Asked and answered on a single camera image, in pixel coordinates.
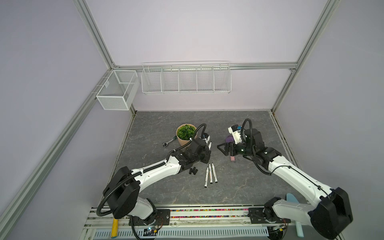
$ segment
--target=potted plant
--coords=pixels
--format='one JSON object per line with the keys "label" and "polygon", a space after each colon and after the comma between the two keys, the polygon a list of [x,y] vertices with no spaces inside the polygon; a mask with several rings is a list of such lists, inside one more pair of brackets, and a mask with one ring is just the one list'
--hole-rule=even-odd
{"label": "potted plant", "polygon": [[176,136],[181,146],[187,144],[189,139],[193,137],[196,127],[192,124],[183,124],[176,130]]}

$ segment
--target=marker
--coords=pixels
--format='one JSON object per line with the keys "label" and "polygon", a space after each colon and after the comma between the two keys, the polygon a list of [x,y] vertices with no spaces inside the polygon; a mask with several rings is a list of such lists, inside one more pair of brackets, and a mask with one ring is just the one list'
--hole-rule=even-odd
{"label": "marker", "polygon": [[204,187],[207,187],[207,183],[208,183],[208,168],[207,168],[207,172],[205,173],[205,184],[204,184]]}
{"label": "marker", "polygon": [[217,176],[216,176],[215,166],[214,166],[213,163],[212,163],[212,171],[213,171],[213,173],[214,173],[215,182],[217,182]]}
{"label": "marker", "polygon": [[211,164],[208,164],[208,167],[209,167],[209,183],[212,184],[213,181],[212,181],[212,168],[211,168]]}

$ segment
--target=white wire basket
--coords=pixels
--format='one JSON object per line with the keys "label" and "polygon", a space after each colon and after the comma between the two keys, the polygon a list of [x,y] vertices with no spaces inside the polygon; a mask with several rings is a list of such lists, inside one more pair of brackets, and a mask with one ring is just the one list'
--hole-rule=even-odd
{"label": "white wire basket", "polygon": [[134,70],[113,70],[96,97],[105,110],[129,110],[140,82]]}
{"label": "white wire basket", "polygon": [[142,91],[145,94],[229,93],[232,88],[229,62],[204,63],[143,63]]}

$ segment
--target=plant pot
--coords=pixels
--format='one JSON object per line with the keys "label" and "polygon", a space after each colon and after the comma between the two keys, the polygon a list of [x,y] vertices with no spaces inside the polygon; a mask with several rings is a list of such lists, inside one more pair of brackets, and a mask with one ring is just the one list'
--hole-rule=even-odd
{"label": "plant pot", "polygon": [[[197,127],[195,127],[193,124],[189,124],[189,123],[180,125],[180,127],[178,127],[177,130],[176,130],[176,136],[177,136],[177,132],[179,131],[179,129],[180,129],[182,126],[184,126],[184,125],[190,125],[190,126],[193,126],[195,129],[197,128]],[[186,144],[189,142],[189,140],[182,140],[182,139],[180,139],[179,136],[177,136],[177,140],[179,141],[179,143],[180,143],[181,146],[184,146],[184,145],[186,145]]]}

